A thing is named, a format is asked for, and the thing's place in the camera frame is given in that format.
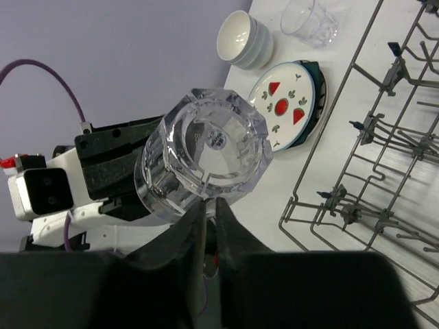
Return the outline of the clear textured glass front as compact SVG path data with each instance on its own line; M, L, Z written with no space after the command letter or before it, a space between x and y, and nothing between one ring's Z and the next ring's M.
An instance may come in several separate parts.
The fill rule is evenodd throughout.
M193 204L252 192L273 159L264 116L233 90L190 90L148 136L134 168L143 206L170 223Z

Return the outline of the dark teal square plate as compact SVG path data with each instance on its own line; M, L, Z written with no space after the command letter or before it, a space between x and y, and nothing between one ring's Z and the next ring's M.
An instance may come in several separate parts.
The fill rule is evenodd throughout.
M294 61L294 63L302 65L307 70L307 72L310 74L310 76L313 80L313 85L315 87L315 96L313 98L313 110L311 112L311 117L310 117L308 124L304 128L301 135L290 146L287 147L288 149L302 145L307 140L307 138L310 136L310 133L309 133L311 130L310 122L311 122L311 119L313 117L313 112L314 112L314 109L316 106L316 101L318 100L318 98L320 96L320 89L321 89L321 74L320 74L320 72L322 71L322 69L320 68L320 65L318 64L318 62L312 62L312 61L308 61L308 60L297 60L297 61Z

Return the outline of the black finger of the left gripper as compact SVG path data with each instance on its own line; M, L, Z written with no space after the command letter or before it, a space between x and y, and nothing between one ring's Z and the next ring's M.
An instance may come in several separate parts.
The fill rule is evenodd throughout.
M134 185L134 167L150 134L162 117L93 127L80 124L75 148L82 168L88 196L103 204L98 212L124 221L146 217Z

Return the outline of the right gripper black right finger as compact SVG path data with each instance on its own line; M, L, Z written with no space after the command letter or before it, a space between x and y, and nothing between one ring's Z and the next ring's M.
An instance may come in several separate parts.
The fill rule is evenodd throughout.
M373 252L274 252L215 202L225 328L415 328L393 266Z

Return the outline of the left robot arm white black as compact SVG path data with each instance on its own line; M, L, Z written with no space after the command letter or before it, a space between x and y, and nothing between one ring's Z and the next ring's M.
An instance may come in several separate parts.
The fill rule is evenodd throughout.
M32 228L23 251L131 252L167 229L142 226L148 215L134 186L134 166L159 117L106 127L84 122L51 158L16 155L8 174L14 212Z

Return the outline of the white ribbed bowl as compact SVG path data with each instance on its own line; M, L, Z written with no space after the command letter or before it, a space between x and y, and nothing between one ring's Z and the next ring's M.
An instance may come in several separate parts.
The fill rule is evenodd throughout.
M243 10L231 13L219 29L216 41L218 56L225 62L240 60L252 46L258 30L257 20Z
M261 69L269 62L270 58L272 57L273 51L274 39L271 32L266 29L261 48L257 53L256 58L246 67L246 70L251 71L255 69Z
M247 69L248 67L252 69L262 62L269 39L267 30L264 24L257 21L256 36L247 52L235 63L236 66L241 69Z

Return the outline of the clear textured glass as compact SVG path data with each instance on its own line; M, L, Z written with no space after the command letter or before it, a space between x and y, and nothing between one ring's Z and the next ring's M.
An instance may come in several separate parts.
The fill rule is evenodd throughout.
M134 168L143 206L170 223L193 204L252 192L273 159L264 116L233 90L190 90L148 136Z
M280 22L281 31L315 48L329 46L336 38L338 24L319 1L290 1Z

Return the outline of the white plate red strawberries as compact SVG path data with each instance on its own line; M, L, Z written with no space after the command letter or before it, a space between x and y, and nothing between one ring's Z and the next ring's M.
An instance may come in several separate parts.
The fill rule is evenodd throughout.
M250 91L248 103L265 118L273 152L287 149L303 132L313 110L315 87L300 64L268 69Z

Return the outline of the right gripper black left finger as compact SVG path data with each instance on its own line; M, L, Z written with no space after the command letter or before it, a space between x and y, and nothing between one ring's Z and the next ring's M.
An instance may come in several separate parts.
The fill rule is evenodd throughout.
M2 328L195 328L206 236L198 202L127 256L1 255Z

